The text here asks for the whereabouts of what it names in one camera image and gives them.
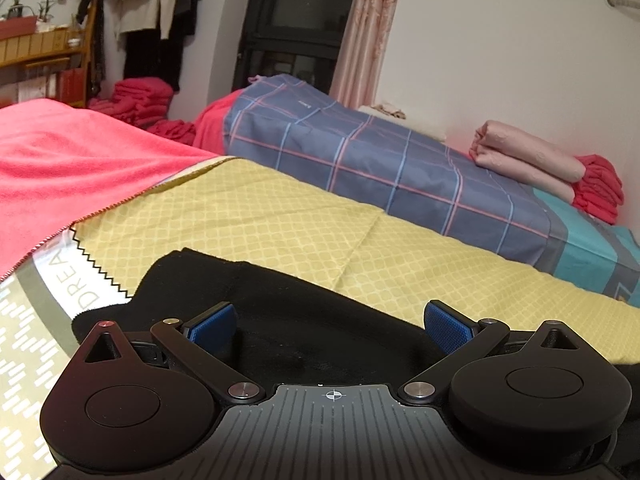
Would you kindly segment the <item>yellow patterned bed sheet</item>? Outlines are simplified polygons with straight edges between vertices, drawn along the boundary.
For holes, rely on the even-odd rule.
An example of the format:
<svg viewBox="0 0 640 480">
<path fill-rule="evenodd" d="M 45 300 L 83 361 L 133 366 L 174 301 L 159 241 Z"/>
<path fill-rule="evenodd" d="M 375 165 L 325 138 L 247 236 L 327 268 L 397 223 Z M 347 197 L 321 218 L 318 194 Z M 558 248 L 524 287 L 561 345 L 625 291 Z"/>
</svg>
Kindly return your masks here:
<svg viewBox="0 0 640 480">
<path fill-rule="evenodd" d="M 53 466 L 41 405 L 76 349 L 70 322 L 119 304 L 161 256 L 247 261 L 420 324 L 439 299 L 531 330 L 557 318 L 616 363 L 639 359 L 636 307 L 243 159 L 219 157 L 82 220 L 1 284 L 1 472 Z"/>
</svg>

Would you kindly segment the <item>dark window frame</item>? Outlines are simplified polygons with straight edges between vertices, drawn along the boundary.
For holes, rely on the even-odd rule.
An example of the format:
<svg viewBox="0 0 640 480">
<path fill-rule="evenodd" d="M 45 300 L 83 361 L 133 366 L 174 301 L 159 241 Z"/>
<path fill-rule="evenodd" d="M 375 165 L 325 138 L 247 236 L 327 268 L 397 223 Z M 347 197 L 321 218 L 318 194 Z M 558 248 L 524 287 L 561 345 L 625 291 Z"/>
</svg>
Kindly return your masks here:
<svg viewBox="0 0 640 480">
<path fill-rule="evenodd" d="M 352 0 L 248 0 L 232 88 L 291 75 L 329 92 Z"/>
</svg>

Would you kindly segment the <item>blue plaid folded quilt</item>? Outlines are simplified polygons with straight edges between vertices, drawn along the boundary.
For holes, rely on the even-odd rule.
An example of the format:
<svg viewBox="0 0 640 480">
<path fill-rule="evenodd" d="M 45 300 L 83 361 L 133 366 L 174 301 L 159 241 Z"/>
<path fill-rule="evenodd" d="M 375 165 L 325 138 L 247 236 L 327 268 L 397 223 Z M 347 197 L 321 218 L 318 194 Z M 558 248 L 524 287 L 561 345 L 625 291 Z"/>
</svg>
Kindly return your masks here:
<svg viewBox="0 0 640 480">
<path fill-rule="evenodd" d="M 322 190 L 626 304 L 639 243 L 559 198 L 476 166 L 445 144 L 344 107 L 288 75 L 232 93 L 224 149 Z"/>
</svg>

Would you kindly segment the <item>red clothes pile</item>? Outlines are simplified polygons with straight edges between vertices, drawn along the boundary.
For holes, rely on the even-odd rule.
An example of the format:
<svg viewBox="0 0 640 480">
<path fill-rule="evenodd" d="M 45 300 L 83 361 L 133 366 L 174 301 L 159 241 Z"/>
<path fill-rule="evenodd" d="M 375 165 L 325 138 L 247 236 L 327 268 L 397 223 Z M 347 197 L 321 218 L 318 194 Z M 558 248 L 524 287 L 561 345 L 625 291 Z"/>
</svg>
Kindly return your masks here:
<svg viewBox="0 0 640 480">
<path fill-rule="evenodd" d="M 174 94 L 174 89 L 161 79 L 128 78 L 116 82 L 108 99 L 91 99 L 89 108 L 161 138 L 192 145 L 194 123 L 168 118 Z"/>
</svg>

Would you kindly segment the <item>hanging clothes on rack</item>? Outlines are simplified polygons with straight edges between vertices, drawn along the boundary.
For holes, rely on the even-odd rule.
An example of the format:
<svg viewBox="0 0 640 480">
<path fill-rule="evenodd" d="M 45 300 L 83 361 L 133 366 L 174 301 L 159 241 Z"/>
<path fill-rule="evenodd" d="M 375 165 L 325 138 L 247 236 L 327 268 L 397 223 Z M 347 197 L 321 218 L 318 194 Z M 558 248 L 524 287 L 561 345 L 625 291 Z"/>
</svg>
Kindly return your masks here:
<svg viewBox="0 0 640 480">
<path fill-rule="evenodd" d="M 80 0 L 81 23 L 91 0 Z M 122 76 L 154 77 L 180 91 L 183 49 L 195 35 L 198 0 L 111 0 L 117 43 L 125 49 Z"/>
</svg>

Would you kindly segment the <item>potted plant on shelf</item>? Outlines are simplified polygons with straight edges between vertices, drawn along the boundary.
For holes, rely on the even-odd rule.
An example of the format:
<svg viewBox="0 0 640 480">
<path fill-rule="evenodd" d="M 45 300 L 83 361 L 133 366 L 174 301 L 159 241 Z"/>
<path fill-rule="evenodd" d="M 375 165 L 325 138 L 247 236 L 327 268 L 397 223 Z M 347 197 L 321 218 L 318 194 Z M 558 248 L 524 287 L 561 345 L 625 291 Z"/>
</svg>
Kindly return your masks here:
<svg viewBox="0 0 640 480">
<path fill-rule="evenodd" d="M 37 17 L 23 0 L 1 0 L 1 6 L 7 6 L 1 15 L 0 39 L 32 35 L 37 30 Z"/>
</svg>

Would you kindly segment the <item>cream pillow by wall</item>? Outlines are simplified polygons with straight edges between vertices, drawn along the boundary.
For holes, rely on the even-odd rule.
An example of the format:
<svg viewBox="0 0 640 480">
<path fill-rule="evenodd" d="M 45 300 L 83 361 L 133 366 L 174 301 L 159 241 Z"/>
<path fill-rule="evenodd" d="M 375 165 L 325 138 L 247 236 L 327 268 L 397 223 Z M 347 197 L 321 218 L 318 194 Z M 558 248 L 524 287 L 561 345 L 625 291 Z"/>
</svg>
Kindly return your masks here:
<svg viewBox="0 0 640 480">
<path fill-rule="evenodd" d="M 392 122 L 398 126 L 421 133 L 440 143 L 445 143 L 447 140 L 447 133 L 444 127 L 434 126 L 430 122 L 424 122 L 422 119 L 410 117 L 400 108 L 391 106 L 388 103 L 360 105 L 358 110 L 361 113 L 366 113 L 384 119 L 386 122 Z"/>
</svg>

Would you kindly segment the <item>black knit pants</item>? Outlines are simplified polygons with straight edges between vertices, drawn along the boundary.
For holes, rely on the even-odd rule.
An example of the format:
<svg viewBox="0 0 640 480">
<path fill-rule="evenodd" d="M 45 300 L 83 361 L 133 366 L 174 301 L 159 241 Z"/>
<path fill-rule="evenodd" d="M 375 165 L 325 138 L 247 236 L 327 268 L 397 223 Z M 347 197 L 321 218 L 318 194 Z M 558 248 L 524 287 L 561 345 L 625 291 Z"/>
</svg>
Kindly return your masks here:
<svg viewBox="0 0 640 480">
<path fill-rule="evenodd" d="M 424 323 L 415 326 L 298 278 L 190 249 L 157 260 L 129 302 L 81 313 L 72 330 L 84 339 L 94 324 L 112 320 L 142 332 L 171 316 L 189 321 L 223 301 L 235 307 L 238 325 L 216 358 L 269 388 L 315 381 L 387 382 L 399 389 L 445 356 Z M 473 450 L 540 469 L 567 437 L 516 428 L 512 417 L 521 402 L 499 394 L 500 380 L 488 370 L 490 361 L 511 361 L 527 341 L 528 333 L 510 331 L 500 349 L 459 370 L 438 400 Z"/>
</svg>

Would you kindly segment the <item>pink folded blanket lower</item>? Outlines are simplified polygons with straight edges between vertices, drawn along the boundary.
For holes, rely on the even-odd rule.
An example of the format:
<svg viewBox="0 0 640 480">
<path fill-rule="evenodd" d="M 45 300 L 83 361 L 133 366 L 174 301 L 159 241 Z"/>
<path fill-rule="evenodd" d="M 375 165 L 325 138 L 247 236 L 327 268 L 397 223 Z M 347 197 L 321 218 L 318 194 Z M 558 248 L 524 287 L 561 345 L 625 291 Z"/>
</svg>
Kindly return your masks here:
<svg viewBox="0 0 640 480">
<path fill-rule="evenodd" d="M 574 202 L 574 188 L 528 162 L 523 162 L 494 150 L 471 152 L 470 156 L 477 166 L 491 170 L 496 174 L 501 174 L 503 177 L 530 185 L 533 188 L 539 188 L 541 191 L 547 192 L 565 203 L 571 204 Z"/>
</svg>

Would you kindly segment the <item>pink folded blanket upper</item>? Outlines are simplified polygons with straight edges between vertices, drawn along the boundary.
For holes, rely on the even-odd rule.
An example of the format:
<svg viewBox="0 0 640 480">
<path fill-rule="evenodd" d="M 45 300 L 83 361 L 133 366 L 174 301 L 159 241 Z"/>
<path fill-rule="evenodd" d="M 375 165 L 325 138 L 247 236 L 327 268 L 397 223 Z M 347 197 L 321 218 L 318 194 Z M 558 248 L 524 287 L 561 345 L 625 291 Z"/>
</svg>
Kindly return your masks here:
<svg viewBox="0 0 640 480">
<path fill-rule="evenodd" d="M 476 130 L 470 147 L 472 157 L 489 151 L 527 162 L 568 183 L 578 182 L 586 173 L 582 162 L 554 144 L 496 120 L 488 120 Z"/>
</svg>

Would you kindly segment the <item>red folded blanket stack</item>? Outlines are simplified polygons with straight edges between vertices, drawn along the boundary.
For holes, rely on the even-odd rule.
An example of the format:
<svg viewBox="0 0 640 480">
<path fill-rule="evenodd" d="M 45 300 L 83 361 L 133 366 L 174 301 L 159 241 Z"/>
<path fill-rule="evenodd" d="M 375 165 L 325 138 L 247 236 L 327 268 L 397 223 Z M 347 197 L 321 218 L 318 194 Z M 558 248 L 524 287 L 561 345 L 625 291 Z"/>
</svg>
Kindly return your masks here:
<svg viewBox="0 0 640 480">
<path fill-rule="evenodd" d="M 610 226 L 618 219 L 618 208 L 623 206 L 623 182 L 614 166 L 600 155 L 578 156 L 585 174 L 573 184 L 573 206 Z"/>
</svg>

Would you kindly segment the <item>pink folded blanket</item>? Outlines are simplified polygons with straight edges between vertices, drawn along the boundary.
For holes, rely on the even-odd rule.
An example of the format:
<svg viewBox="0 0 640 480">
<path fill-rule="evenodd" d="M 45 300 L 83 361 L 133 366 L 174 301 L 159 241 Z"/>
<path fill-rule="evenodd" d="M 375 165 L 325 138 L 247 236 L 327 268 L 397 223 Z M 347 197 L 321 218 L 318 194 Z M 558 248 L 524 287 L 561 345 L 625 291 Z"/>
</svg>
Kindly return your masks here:
<svg viewBox="0 0 640 480">
<path fill-rule="evenodd" d="M 496 174 L 501 174 L 503 177 L 530 185 L 533 188 L 539 188 L 541 191 L 547 192 L 565 203 L 571 204 L 574 202 L 574 188 L 528 162 L 523 162 L 494 150 L 471 152 L 470 156 L 477 166 L 491 170 Z"/>
<path fill-rule="evenodd" d="M 496 120 L 488 120 L 476 130 L 470 147 L 472 157 L 489 151 L 527 162 L 568 183 L 578 182 L 586 173 L 582 162 L 554 144 Z"/>
</svg>

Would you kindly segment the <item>pink bed blanket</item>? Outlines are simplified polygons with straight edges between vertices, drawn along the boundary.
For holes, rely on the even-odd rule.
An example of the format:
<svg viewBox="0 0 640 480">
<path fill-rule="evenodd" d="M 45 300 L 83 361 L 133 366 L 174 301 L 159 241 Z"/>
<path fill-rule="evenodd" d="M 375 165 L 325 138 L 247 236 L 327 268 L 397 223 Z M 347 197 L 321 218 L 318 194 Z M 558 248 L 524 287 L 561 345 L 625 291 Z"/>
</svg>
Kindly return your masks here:
<svg viewBox="0 0 640 480">
<path fill-rule="evenodd" d="M 58 101 L 2 108 L 1 275 L 74 223 L 222 162 L 218 154 Z"/>
</svg>

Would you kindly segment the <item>pink curtain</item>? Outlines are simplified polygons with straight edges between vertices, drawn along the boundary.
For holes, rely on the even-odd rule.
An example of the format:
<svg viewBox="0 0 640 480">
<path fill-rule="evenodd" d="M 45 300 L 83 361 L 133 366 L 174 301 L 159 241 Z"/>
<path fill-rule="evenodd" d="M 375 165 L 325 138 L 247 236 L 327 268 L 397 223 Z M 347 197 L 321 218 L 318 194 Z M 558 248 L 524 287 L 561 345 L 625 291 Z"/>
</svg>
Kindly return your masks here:
<svg viewBox="0 0 640 480">
<path fill-rule="evenodd" d="M 398 0 L 352 0 L 329 96 L 350 108 L 374 102 Z"/>
</svg>

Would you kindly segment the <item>wooden bookshelf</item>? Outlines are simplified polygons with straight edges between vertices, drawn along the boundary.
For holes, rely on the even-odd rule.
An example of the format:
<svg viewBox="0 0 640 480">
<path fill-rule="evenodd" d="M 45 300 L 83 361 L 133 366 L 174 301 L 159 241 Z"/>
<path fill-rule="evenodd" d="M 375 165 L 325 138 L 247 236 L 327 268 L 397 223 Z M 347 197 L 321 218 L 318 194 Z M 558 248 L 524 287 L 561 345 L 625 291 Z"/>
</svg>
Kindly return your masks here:
<svg viewBox="0 0 640 480">
<path fill-rule="evenodd" d="M 85 108 L 91 99 L 96 65 L 94 31 L 100 0 L 87 2 L 82 21 L 37 28 L 29 18 L 1 22 L 1 105 L 50 99 Z"/>
</svg>

